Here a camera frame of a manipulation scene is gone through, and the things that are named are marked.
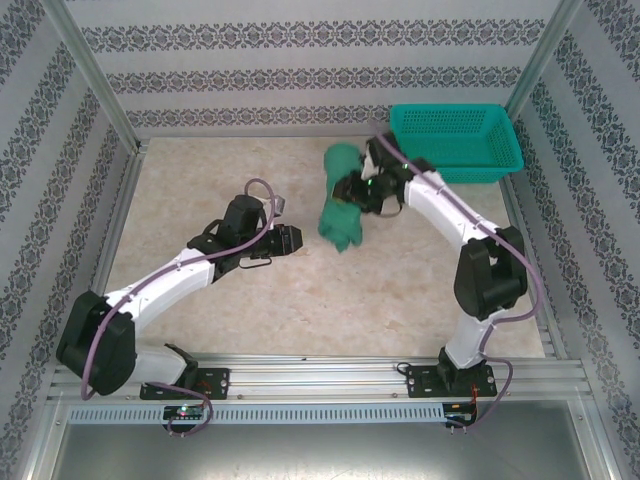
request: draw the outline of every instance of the patterned wall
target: patterned wall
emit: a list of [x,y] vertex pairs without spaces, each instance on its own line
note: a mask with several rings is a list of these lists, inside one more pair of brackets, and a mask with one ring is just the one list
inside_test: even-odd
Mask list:
[[572,356],[640,478],[640,2],[583,3],[516,122],[512,182]]
[[138,135],[369,133],[504,104],[558,0],[70,1]]
[[71,299],[97,269],[129,161],[37,0],[0,6],[0,479],[17,469]]

